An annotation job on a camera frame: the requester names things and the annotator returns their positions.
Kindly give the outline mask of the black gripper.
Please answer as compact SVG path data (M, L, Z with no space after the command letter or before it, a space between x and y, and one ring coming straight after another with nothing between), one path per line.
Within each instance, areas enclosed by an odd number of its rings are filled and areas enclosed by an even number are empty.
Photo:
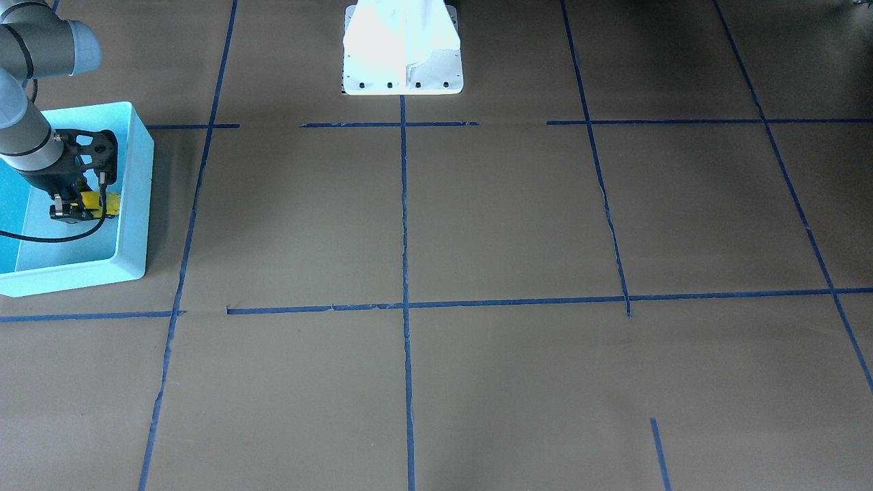
M84 165L78 160L60 160L43 170L18 170L28 184L54 199L49 216L60 222L96 220L94 209L88 208L82 198L83 192L89 192L84 172Z

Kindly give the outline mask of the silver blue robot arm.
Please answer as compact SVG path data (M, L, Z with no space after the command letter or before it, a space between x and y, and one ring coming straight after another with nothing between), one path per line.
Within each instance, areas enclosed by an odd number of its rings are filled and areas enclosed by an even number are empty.
M70 144L35 105L46 78L100 67L99 38L81 20L62 18L46 1L2 2L2 162L53 200L53 214L84 211L91 188Z

